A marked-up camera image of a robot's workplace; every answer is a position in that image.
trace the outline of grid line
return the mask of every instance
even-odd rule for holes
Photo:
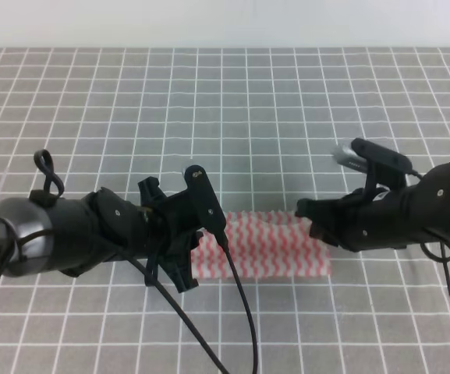
[[[300,198],[363,186],[362,175],[331,161],[333,146],[357,136],[403,152],[421,174],[449,162],[450,48],[0,49],[0,199],[36,185],[32,152],[46,147],[66,198],[104,185],[138,204],[135,179],[148,175],[177,193],[180,163],[193,157],[224,210],[291,210]],[[450,367],[437,266],[417,248],[331,256],[330,278],[243,280],[261,372],[361,372],[377,361],[389,373]],[[0,351],[19,354],[3,370],[32,371],[28,352],[47,348],[39,370],[53,374],[77,355],[84,372],[119,355],[122,364],[108,364],[120,372],[155,368],[158,355],[165,372],[214,371],[177,315],[123,266],[72,281],[5,278],[0,323],[12,328]],[[200,280],[183,304],[225,366],[247,371],[250,339],[232,280]],[[402,351],[412,363],[395,357]]]

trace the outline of towel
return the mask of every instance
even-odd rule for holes
[[[311,221],[290,212],[226,214],[225,233],[241,277],[317,277],[329,275],[328,246],[309,236]],[[214,236],[204,232],[192,251],[196,278],[232,277]]]

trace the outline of grid paper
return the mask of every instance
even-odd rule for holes
[[[149,175],[178,192],[192,157],[224,210],[292,210],[363,185],[330,156],[357,136],[421,173],[449,162],[450,48],[0,48],[0,199],[42,186],[46,147],[68,198],[105,186],[138,203]],[[439,266],[418,246],[331,256],[331,277],[243,280],[261,373],[450,372]],[[250,372],[233,282],[163,281],[229,371]],[[129,264],[2,280],[0,373],[155,370],[218,372]]]

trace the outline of cloth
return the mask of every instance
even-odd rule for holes
[[[316,277],[330,273],[328,247],[309,236],[311,221],[290,212],[226,214],[230,253],[241,277]],[[192,251],[196,278],[232,277],[214,236]]]

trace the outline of white wall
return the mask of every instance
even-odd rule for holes
[[[450,45],[450,0],[0,0],[0,46]]]

